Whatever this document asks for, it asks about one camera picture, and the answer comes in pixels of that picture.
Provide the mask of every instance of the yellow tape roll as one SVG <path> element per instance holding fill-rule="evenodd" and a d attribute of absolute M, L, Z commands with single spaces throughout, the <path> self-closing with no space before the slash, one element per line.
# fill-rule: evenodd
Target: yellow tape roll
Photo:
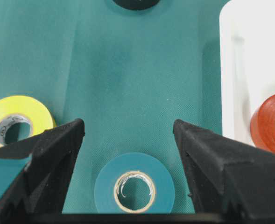
<path fill-rule="evenodd" d="M 30 125 L 29 137 L 56 126 L 48 109 L 32 97 L 11 96 L 0 100 L 0 147 L 6 145 L 7 130 L 24 122 Z"/>

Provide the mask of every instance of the black tape roll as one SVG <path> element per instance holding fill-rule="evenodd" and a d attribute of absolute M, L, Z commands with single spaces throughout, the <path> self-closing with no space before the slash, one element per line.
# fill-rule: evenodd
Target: black tape roll
<path fill-rule="evenodd" d="M 159 0 L 113 0 L 119 6 L 130 10 L 143 10 L 156 5 Z"/>

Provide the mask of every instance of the tape roll core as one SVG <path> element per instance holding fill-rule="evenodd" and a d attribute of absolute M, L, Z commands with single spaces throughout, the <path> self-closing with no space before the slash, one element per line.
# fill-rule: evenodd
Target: tape roll core
<path fill-rule="evenodd" d="M 151 198 L 150 198 L 148 204 L 141 209 L 131 210 L 131 209 L 125 207 L 124 205 L 122 205 L 121 202 L 119 201 L 118 195 L 120 193 L 123 195 L 123 187 L 125 186 L 127 180 L 129 180 L 130 178 L 141 179 L 149 187 Z M 127 213 L 142 213 L 142 212 L 145 212 L 146 210 L 148 210 L 152 206 L 152 204 L 155 200 L 156 190 L 155 190 L 155 185 L 154 185 L 152 179 L 148 175 L 146 175 L 145 173 L 143 173 L 141 171 L 129 171 L 129 172 L 124 173 L 122 176 L 120 176 L 118 178 L 118 180 L 116 181 L 116 183 L 114 185 L 113 195 L 114 195 L 115 202 L 123 211 L 125 211 Z"/>
<path fill-rule="evenodd" d="M 275 95 L 269 97 L 254 113 L 250 132 L 257 147 L 275 153 Z"/>
<path fill-rule="evenodd" d="M 29 124 L 29 137 L 56 126 L 48 109 L 32 97 L 11 96 L 0 99 L 0 147 L 6 145 L 6 133 L 16 123 Z"/>

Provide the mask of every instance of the tape roll hole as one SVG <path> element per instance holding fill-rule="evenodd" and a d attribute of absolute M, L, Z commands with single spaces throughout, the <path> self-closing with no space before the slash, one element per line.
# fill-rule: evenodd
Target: tape roll hole
<path fill-rule="evenodd" d="M 140 171 L 123 174 L 114 187 L 117 205 L 128 213 L 145 212 L 155 200 L 155 186 L 151 178 Z"/>
<path fill-rule="evenodd" d="M 0 121 L 0 144 L 3 146 L 28 138 L 31 133 L 31 122 L 24 115 L 12 114 Z"/>

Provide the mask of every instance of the green cloth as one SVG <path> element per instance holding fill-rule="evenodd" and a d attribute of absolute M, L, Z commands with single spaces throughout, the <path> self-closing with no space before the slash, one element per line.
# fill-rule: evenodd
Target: green cloth
<path fill-rule="evenodd" d="M 159 159 L 193 212 L 175 119 L 221 133 L 219 13 L 227 0 L 0 0 L 0 98 L 43 102 L 57 124 L 85 121 L 64 212 L 97 212 L 94 183 L 117 155 Z"/>

